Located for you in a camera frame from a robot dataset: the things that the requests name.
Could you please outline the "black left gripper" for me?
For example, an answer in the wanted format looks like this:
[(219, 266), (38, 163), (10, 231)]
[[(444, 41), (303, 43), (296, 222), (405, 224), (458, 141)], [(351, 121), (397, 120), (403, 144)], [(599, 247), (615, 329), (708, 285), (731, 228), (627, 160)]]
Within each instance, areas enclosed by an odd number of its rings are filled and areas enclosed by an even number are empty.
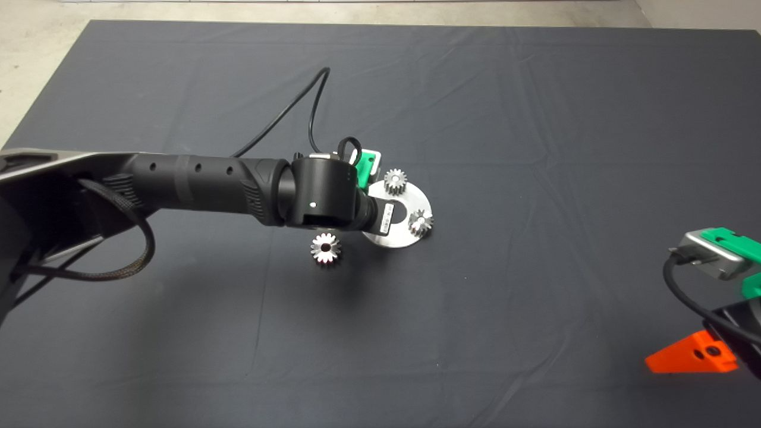
[(394, 201), (359, 195), (357, 230), (370, 235), (388, 236), (391, 231)]

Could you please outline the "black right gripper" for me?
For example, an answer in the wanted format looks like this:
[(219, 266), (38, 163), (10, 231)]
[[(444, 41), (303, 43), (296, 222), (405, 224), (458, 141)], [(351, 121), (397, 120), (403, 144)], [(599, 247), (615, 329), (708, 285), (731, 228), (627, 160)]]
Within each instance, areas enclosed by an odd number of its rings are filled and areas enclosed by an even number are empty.
[[(723, 319), (745, 333), (760, 334), (760, 300), (747, 299), (713, 311), (716, 319)], [(760, 379), (760, 346), (740, 338), (705, 319), (709, 331), (698, 331), (664, 347), (645, 358), (651, 372), (661, 374), (731, 372), (739, 368), (737, 358), (756, 379)]]

